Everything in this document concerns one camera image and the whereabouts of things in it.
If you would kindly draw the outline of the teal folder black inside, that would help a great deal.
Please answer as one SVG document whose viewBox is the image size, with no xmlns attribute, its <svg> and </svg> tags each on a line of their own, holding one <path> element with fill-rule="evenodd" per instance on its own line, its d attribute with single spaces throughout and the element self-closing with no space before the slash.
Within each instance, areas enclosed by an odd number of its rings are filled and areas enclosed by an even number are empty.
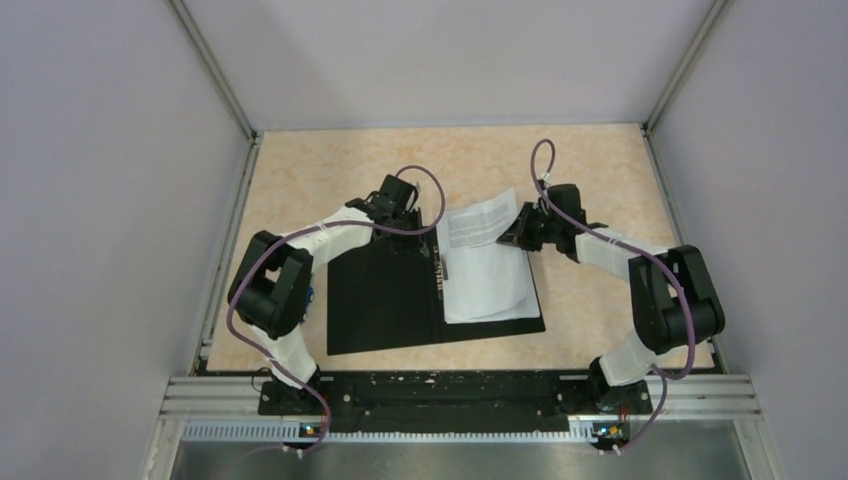
<svg viewBox="0 0 848 480">
<path fill-rule="evenodd" d="M 437 286 L 436 233 L 425 253 L 397 253 L 387 240 L 344 253 L 327 265 L 330 356 L 542 333 L 540 313 L 449 324 Z"/>
</svg>

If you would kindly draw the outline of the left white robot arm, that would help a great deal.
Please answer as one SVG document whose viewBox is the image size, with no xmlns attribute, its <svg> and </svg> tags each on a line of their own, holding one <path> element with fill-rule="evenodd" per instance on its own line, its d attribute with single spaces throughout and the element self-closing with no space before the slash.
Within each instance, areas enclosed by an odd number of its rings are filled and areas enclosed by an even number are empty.
<svg viewBox="0 0 848 480">
<path fill-rule="evenodd" d="M 371 243 L 418 239 L 427 230 L 418 197 L 415 185 L 388 175 L 379 189 L 323 220 L 285 234 L 263 230 L 250 239 L 227 293 L 226 328 L 265 357 L 295 412 L 314 410 L 321 397 L 313 380 L 318 365 L 301 330 L 313 274 Z"/>
</svg>

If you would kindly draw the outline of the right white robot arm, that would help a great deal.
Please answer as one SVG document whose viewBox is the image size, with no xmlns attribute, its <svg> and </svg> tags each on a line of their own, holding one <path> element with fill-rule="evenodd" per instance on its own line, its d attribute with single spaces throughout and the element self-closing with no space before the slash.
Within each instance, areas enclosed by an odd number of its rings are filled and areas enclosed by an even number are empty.
<svg viewBox="0 0 848 480">
<path fill-rule="evenodd" d="M 641 244 L 588 222 L 574 184 L 543 186 L 497 242 L 527 252 L 551 244 L 573 262 L 629 285 L 633 328 L 589 366 L 586 397 L 600 412 L 614 411 L 650 373 L 685 377 L 697 345 L 724 330 L 723 308 L 698 248 Z"/>
</svg>

